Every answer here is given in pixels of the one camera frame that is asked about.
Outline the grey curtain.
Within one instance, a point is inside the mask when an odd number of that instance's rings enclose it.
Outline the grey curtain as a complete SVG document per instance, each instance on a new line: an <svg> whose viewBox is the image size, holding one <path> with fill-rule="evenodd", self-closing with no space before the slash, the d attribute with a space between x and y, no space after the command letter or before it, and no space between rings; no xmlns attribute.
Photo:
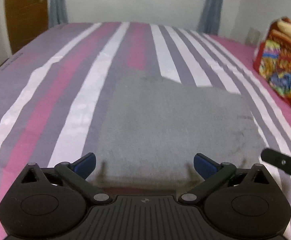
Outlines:
<svg viewBox="0 0 291 240"><path fill-rule="evenodd" d="M223 1L224 0L206 0L197 28L199 33L218 34Z"/></svg>
<svg viewBox="0 0 291 240"><path fill-rule="evenodd" d="M49 28L64 23L68 23L66 0L49 0Z"/></svg>

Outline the grey curtain right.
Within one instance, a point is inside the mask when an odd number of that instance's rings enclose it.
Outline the grey curtain right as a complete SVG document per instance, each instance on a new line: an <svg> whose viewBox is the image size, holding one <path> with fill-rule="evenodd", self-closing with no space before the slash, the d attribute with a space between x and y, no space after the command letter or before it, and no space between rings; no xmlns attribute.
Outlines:
<svg viewBox="0 0 291 240"><path fill-rule="evenodd" d="M197 28L199 33L218 34L223 1L224 0L206 0Z"/></svg>

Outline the colourful yellow red blanket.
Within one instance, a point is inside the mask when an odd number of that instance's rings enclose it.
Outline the colourful yellow red blanket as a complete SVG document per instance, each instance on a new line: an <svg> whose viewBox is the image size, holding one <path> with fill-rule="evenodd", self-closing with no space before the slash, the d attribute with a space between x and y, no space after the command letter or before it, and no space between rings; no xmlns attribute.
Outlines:
<svg viewBox="0 0 291 240"><path fill-rule="evenodd" d="M291 52L272 40L256 49L254 70L291 106Z"/></svg>

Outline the brown wooden door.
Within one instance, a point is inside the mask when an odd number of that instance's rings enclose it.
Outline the brown wooden door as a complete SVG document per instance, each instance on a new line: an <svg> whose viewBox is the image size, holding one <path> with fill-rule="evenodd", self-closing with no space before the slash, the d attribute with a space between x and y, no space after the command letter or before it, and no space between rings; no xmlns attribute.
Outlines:
<svg viewBox="0 0 291 240"><path fill-rule="evenodd" d="M11 52L14 54L48 29L47 0L4 0Z"/></svg>

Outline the grey curtain left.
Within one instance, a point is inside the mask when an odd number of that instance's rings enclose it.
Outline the grey curtain left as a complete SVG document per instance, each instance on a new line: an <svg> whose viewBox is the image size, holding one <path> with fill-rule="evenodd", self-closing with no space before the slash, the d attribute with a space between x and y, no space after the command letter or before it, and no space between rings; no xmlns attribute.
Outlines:
<svg viewBox="0 0 291 240"><path fill-rule="evenodd" d="M66 0L49 0L49 28L64 23L68 23Z"/></svg>

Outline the grey pants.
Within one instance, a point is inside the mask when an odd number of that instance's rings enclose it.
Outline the grey pants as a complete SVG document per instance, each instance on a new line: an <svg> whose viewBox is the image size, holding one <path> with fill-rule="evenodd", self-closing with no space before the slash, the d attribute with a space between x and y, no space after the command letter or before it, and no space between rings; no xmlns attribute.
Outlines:
<svg viewBox="0 0 291 240"><path fill-rule="evenodd" d="M133 70L110 97L91 178L100 186L183 187L200 179L197 153L249 168L264 147L242 96Z"/></svg>

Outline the cream orange folded blanket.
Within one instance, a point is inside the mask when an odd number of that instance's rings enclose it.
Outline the cream orange folded blanket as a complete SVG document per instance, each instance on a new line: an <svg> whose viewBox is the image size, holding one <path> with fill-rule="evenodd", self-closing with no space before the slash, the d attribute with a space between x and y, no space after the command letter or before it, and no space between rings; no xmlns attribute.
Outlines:
<svg viewBox="0 0 291 240"><path fill-rule="evenodd" d="M278 43L291 52L291 20L284 17L272 22L266 39Z"/></svg>

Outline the pink grey striped bed sheet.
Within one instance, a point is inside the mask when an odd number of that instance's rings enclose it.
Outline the pink grey striped bed sheet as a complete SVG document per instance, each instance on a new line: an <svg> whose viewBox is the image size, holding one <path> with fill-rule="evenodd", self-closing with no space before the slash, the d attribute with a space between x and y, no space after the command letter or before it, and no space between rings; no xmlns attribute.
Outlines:
<svg viewBox="0 0 291 240"><path fill-rule="evenodd" d="M291 108L253 69L253 52L144 23L62 24L41 34L0 67L0 201L27 163L53 167L96 153L114 87L133 70L242 96L265 146L291 155Z"/></svg>

